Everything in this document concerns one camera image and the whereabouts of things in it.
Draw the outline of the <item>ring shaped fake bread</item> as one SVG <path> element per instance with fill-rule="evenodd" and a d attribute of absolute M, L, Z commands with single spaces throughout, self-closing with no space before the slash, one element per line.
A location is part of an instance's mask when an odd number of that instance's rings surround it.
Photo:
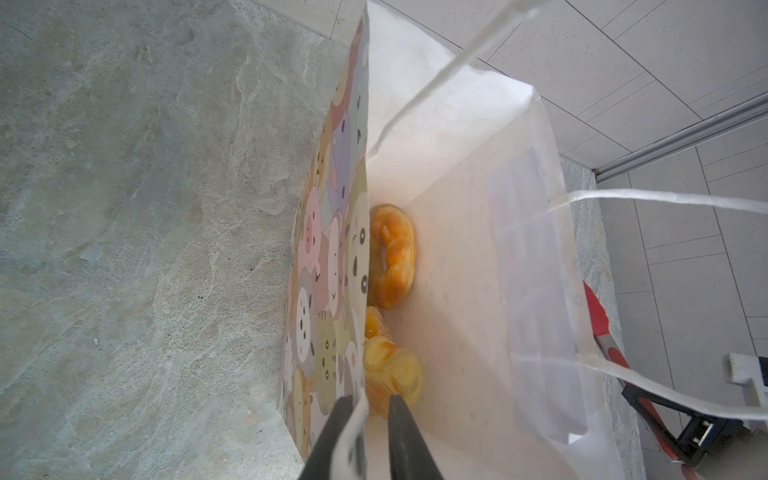
<path fill-rule="evenodd" d="M 415 230 L 405 213 L 391 204 L 371 210 L 370 227 L 368 301 L 391 310 L 404 300 L 414 282 Z"/>

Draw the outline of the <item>red metal tongs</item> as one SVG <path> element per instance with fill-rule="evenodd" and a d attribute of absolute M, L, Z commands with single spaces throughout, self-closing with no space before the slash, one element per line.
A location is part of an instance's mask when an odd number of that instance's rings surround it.
<path fill-rule="evenodd" d="M 595 341 L 599 345 L 603 355 L 611 362 L 616 363 L 624 368 L 629 369 L 630 366 L 626 361 L 618 343 L 611 335 L 610 321 L 607 316 L 606 310 L 600 303 L 594 291 L 586 284 L 583 284 L 585 289 L 585 296 L 589 309 L 593 335 Z M 664 440 L 658 433 L 652 431 L 655 440 L 661 447 L 661 450 L 668 457 L 672 463 L 676 463 L 681 471 L 681 475 L 684 479 L 698 480 L 699 476 L 689 466 L 685 465 L 679 456 L 673 452 L 672 448 L 666 440 Z"/>

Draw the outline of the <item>orange oval fake bread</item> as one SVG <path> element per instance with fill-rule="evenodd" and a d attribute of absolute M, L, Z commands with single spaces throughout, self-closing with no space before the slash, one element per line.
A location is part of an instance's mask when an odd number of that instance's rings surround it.
<path fill-rule="evenodd" d="M 389 328 L 384 322 L 383 314 L 376 306 L 366 307 L 364 336 L 366 339 L 371 339 L 376 336 L 385 337 L 389 340 L 392 339 Z"/>

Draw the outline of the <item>white cartoon paper bag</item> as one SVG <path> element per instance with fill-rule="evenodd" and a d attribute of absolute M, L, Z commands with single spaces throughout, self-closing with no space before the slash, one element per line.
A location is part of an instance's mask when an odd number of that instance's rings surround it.
<path fill-rule="evenodd" d="M 595 341 L 571 207 L 631 199 L 765 213 L 763 202 L 637 189 L 568 191 L 529 84 L 470 58 L 537 1 L 514 1 L 462 54 L 366 2 L 296 214 L 282 342 L 281 412 L 304 465 L 336 402 L 366 399 L 365 479 L 391 479 L 387 418 L 363 368 L 370 213 L 401 209 L 415 278 L 379 308 L 424 371 L 412 416 L 444 479 L 608 479 L 622 471 L 603 380 L 632 383 L 748 428 L 766 409 L 680 394 L 607 359 Z M 691 468 L 763 479 L 764 436 Z"/>

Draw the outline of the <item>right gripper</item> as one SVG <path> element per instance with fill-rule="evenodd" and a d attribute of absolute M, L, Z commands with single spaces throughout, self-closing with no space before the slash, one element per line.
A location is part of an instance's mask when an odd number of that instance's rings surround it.
<path fill-rule="evenodd" d="M 651 430 L 662 451 L 686 468 L 701 467 L 707 459 L 719 459 L 738 440 L 747 440 L 750 430 L 743 421 L 704 414 L 639 386 L 626 383 L 622 396 Z M 688 418 L 679 434 L 673 434 L 656 407 Z"/>

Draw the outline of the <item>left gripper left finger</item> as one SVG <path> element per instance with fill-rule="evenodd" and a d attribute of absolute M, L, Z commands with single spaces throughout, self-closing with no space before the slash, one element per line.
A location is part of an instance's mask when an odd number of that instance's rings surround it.
<path fill-rule="evenodd" d="M 298 479 L 365 479 L 365 423 L 366 399 L 340 398 Z"/>

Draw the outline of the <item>striped fake bread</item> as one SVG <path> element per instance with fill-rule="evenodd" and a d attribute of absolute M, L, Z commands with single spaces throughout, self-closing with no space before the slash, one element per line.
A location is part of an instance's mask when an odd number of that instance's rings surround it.
<path fill-rule="evenodd" d="M 390 398 L 398 395 L 409 407 L 418 402 L 424 387 L 419 359 L 384 336 L 364 342 L 363 368 L 370 414 L 387 418 Z"/>

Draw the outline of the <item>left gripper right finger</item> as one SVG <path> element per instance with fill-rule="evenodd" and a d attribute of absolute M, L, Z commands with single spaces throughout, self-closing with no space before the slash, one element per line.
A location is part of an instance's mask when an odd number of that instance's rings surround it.
<path fill-rule="evenodd" d="M 388 412 L 388 449 L 392 480 L 443 480 L 405 399 L 392 395 Z"/>

